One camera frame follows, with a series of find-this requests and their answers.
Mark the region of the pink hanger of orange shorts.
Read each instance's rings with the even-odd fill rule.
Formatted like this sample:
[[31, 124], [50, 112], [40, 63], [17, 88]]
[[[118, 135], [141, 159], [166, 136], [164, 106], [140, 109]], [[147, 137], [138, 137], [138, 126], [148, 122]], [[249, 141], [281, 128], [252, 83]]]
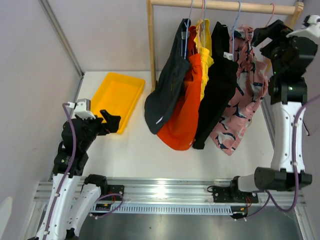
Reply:
[[201, 34], [204, 31], [204, 27], [205, 27], [205, 16], [206, 16], [206, 0], [202, 0], [201, 15], [198, 21], [198, 28], [195, 28], [196, 37], [197, 37], [197, 40], [195, 42], [195, 48], [197, 53], [199, 53], [200, 51]]

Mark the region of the blue hanger of navy shorts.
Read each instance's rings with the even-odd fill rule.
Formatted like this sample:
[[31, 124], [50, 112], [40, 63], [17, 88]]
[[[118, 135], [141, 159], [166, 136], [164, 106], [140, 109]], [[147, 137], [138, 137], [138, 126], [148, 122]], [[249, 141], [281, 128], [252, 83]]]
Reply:
[[188, 38], [189, 38], [189, 26], [190, 26], [190, 22], [191, 22], [191, 15], [192, 15], [192, 10], [193, 10], [193, 0], [191, 0], [191, 4], [190, 4], [190, 10], [189, 10], [189, 16], [187, 19], [187, 23], [186, 23], [186, 31], [185, 31], [185, 45], [184, 45], [184, 54], [183, 54], [183, 58], [186, 60], [187, 58], [187, 49], [188, 49]]

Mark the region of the dark navy shorts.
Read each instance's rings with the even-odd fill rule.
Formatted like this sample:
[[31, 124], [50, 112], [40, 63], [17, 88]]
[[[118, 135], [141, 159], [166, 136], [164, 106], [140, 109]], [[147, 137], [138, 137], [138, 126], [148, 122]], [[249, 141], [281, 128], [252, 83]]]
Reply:
[[187, 20], [188, 18], [184, 18], [179, 24], [170, 55], [159, 75], [157, 86], [145, 100], [144, 118], [150, 132], [154, 135], [171, 118], [184, 85], [184, 77], [191, 67], [188, 50], [184, 59]]

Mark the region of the black shorts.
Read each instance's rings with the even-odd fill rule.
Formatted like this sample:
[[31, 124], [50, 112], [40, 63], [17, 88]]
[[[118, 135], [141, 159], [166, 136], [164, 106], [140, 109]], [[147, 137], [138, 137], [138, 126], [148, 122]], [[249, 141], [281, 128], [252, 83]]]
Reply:
[[226, 25], [217, 22], [211, 34], [213, 65], [208, 68], [208, 83], [198, 110], [198, 125], [194, 149], [202, 150], [205, 141], [218, 126], [220, 119], [236, 92], [238, 64], [224, 57], [230, 50]]

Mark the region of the orange shorts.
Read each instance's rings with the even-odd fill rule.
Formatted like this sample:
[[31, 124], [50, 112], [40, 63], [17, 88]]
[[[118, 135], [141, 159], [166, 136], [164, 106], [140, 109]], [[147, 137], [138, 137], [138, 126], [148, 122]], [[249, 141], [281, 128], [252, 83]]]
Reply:
[[172, 116], [157, 133], [166, 145], [177, 151], [188, 150], [194, 142], [201, 102], [203, 70], [201, 55], [194, 42], [196, 26], [190, 26], [188, 33], [187, 53], [191, 67], [183, 79], [182, 95], [174, 107]]

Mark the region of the yellow shorts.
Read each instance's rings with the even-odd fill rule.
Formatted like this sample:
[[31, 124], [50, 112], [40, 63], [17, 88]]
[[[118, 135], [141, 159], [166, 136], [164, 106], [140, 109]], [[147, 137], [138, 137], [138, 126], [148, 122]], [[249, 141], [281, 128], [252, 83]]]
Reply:
[[212, 58], [212, 38], [210, 33], [210, 20], [206, 19], [206, 34], [207, 34], [207, 46], [208, 49], [203, 47], [203, 32], [201, 33], [201, 44], [199, 45], [200, 63], [202, 68], [202, 79], [201, 79], [201, 92], [200, 100], [202, 101], [205, 96], [205, 88], [209, 81], [209, 68], [214, 64], [214, 59]]

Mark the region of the pink hanger of shark shorts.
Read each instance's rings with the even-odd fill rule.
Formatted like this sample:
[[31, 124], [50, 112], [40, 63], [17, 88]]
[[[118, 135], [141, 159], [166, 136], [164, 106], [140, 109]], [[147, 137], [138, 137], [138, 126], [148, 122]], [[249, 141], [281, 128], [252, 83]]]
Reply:
[[265, 24], [264, 27], [267, 27], [267, 26], [270, 24], [273, 16], [275, 15], [275, 4], [274, 4], [274, 3], [270, 3], [270, 5], [272, 6], [272, 13], [271, 13], [270, 18], [268, 19], [268, 21], [267, 21], [267, 23]]

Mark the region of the blue hanger of yellow shorts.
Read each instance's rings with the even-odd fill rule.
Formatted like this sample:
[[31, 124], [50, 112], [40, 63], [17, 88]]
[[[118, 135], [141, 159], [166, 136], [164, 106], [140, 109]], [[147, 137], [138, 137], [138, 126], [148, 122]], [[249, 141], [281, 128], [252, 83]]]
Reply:
[[208, 42], [207, 42], [207, 18], [206, 18], [206, 12], [207, 12], [207, 1], [202, 1], [202, 38], [203, 38], [203, 47], [208, 49]]

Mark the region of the blue hanger of black shorts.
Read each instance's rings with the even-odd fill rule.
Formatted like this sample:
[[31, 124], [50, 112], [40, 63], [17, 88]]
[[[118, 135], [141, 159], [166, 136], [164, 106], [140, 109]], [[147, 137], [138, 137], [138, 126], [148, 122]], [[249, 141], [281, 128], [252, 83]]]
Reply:
[[235, 61], [235, 55], [234, 55], [234, 51], [235, 51], [235, 30], [236, 30], [236, 26], [237, 26], [237, 23], [238, 23], [238, 19], [240, 17], [240, 14], [241, 14], [241, 8], [242, 8], [242, 3], [241, 1], [238, 1], [238, 13], [237, 13], [237, 16], [234, 20], [234, 24], [232, 27], [229, 27], [229, 26], [226, 26], [230, 31], [231, 31], [231, 39], [232, 39], [232, 51], [231, 51], [231, 54], [232, 54], [232, 61], [234, 62]]

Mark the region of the pink shark print shorts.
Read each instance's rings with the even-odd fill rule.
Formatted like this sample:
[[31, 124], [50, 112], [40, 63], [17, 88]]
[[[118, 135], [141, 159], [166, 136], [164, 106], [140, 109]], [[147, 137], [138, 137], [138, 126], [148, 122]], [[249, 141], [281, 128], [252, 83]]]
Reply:
[[252, 47], [254, 29], [242, 25], [230, 38], [234, 61], [238, 64], [235, 93], [213, 128], [210, 137], [227, 155], [240, 144], [254, 113], [268, 92], [267, 64], [257, 59]]

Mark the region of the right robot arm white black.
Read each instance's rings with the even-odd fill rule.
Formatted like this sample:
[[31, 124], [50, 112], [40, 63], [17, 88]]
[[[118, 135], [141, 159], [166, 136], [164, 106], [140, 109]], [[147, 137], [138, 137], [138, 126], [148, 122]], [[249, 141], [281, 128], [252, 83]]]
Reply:
[[230, 39], [238, 65], [232, 99], [210, 133], [216, 146], [234, 153], [265, 96], [275, 120], [274, 153], [270, 167], [235, 176], [228, 187], [210, 186], [216, 203], [255, 202], [255, 192], [298, 192], [312, 183], [302, 157], [302, 129], [308, 87], [307, 67], [318, 51], [320, 18], [309, 15], [304, 27], [293, 30], [283, 21], [252, 28], [240, 26]]

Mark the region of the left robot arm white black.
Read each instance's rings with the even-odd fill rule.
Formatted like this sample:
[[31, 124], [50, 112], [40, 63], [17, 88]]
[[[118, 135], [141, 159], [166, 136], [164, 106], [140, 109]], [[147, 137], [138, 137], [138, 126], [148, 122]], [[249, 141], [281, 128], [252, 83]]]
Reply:
[[69, 117], [62, 126], [57, 155], [52, 170], [52, 189], [42, 223], [35, 240], [77, 240], [81, 227], [94, 203], [99, 200], [123, 201], [123, 194], [112, 192], [103, 175], [88, 175], [77, 200], [73, 200], [84, 167], [87, 151], [98, 136], [116, 133], [121, 117], [106, 110], [101, 116]]

